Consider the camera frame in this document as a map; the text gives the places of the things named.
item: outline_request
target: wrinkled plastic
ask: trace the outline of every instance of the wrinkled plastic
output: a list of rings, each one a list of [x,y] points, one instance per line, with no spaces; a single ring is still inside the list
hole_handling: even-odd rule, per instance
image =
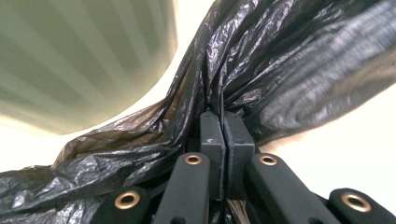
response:
[[[109,192],[171,171],[208,109],[258,144],[337,119],[396,81],[395,44],[394,0],[216,1],[164,100],[0,174],[0,221],[89,223]],[[242,214],[225,210],[213,220]]]

